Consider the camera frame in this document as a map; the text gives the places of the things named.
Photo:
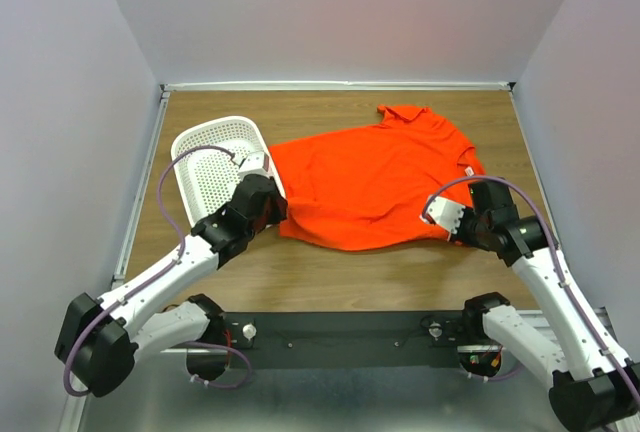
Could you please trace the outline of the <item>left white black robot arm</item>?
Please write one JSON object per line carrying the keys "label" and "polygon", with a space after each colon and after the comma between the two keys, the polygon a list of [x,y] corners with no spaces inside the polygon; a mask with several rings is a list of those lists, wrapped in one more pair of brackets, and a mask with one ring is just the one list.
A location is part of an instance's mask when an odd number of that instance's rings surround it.
{"label": "left white black robot arm", "polygon": [[286,217],[282,186],[273,176],[248,174],[231,199],[195,223],[178,246],[135,279],[98,298],[68,305],[54,348],[63,385],[75,397],[103,397],[151,353],[195,342],[214,345],[222,332],[209,299],[189,299],[171,312],[160,306],[242,254],[256,235]]}

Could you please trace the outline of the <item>orange t shirt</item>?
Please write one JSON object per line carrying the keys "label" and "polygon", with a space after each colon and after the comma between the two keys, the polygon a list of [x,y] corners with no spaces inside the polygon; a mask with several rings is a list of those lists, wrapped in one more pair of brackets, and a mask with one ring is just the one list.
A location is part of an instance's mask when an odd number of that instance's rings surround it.
{"label": "orange t shirt", "polygon": [[296,139],[271,147],[288,202],[282,236],[341,251],[447,240],[419,218],[428,197],[471,203],[455,179],[482,174],[475,145],[428,107],[378,108],[375,125]]}

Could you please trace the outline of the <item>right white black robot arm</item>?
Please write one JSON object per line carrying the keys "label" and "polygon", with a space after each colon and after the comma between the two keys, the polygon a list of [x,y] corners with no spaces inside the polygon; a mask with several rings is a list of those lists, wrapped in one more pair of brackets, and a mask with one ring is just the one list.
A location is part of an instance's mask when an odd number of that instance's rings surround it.
{"label": "right white black robot arm", "polygon": [[608,332],[571,274],[539,210],[522,218],[503,178],[465,178],[472,204],[439,193],[422,217],[453,241],[495,253],[527,286],[555,335],[547,339],[497,293],[466,302],[460,331],[469,342],[505,346],[545,387],[568,431],[605,428],[639,412],[639,365]]}

